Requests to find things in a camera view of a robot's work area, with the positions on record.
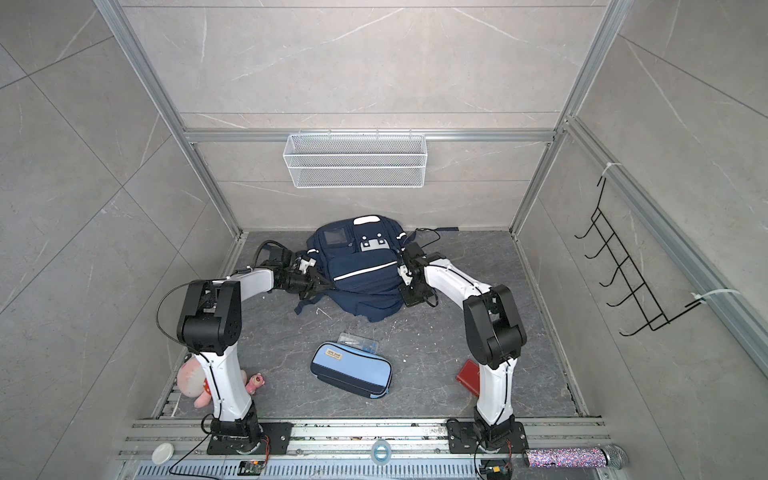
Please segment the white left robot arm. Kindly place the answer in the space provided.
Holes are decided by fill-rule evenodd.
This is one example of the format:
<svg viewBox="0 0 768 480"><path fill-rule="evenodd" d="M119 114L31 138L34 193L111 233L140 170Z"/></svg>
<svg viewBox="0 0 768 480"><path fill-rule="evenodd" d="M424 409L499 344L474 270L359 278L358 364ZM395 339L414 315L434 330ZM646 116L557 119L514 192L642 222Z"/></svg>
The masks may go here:
<svg viewBox="0 0 768 480"><path fill-rule="evenodd" d="M309 300L332 288L308 254L274 240L263 242L256 253L263 251L268 257L262 263L253 261L223 279L188 283L176 333L205 374L204 389L213 404L212 437L250 448L258 446L265 434L238 360L242 303L274 289Z"/></svg>

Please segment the navy blue student backpack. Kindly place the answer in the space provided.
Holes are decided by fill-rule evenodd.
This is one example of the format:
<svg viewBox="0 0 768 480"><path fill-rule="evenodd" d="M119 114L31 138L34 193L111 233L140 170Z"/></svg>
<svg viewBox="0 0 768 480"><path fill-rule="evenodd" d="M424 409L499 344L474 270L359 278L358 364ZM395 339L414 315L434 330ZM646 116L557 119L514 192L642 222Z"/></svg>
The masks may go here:
<svg viewBox="0 0 768 480"><path fill-rule="evenodd" d="M328 297L342 310L375 323L405 306L398 290L398 268L403 248L416 242L395 220L366 215L319 227L306 241L306 253L332 289L310 300L300 300L295 312Z"/></svg>

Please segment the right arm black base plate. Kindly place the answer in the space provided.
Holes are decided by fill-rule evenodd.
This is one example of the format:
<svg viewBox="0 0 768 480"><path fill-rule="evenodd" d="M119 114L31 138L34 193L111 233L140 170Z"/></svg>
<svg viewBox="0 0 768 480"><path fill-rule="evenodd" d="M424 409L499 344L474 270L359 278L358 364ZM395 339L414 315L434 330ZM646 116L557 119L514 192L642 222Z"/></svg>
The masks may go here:
<svg viewBox="0 0 768 480"><path fill-rule="evenodd" d="M480 418L473 421L450 418L445 427L452 454L522 454L528 448L524 425L514 417L495 426L486 425Z"/></svg>

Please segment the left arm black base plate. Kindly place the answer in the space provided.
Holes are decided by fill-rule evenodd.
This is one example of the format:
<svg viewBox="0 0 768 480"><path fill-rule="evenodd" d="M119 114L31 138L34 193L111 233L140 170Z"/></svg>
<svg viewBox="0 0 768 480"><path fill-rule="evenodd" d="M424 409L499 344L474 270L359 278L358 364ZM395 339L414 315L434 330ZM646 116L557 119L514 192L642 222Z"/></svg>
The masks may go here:
<svg viewBox="0 0 768 480"><path fill-rule="evenodd" d="M293 424L290 422L261 422L253 438L212 435L208 455L284 455L287 453Z"/></svg>

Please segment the light blue pencil case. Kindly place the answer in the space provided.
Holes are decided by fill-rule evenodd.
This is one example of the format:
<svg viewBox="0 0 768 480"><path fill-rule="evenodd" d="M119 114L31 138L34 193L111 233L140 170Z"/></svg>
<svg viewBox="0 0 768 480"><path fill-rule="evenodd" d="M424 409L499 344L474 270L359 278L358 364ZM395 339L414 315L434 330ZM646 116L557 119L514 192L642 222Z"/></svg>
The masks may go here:
<svg viewBox="0 0 768 480"><path fill-rule="evenodd" d="M310 371L326 384L370 399L385 396L392 380L392 365L385 358L333 342L318 347Z"/></svg>

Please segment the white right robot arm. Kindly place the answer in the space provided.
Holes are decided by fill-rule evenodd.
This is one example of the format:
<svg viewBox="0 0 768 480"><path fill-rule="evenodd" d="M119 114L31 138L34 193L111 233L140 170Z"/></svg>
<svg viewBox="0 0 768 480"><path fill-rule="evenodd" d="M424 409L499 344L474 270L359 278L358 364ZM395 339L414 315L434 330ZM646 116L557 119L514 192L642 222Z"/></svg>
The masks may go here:
<svg viewBox="0 0 768 480"><path fill-rule="evenodd" d="M462 308L465 339L479 366L473 431L479 446L494 451L513 435L513 377L527 334L511 290L471 277L440 253L411 243L402 250L401 293L409 304L439 291Z"/></svg>

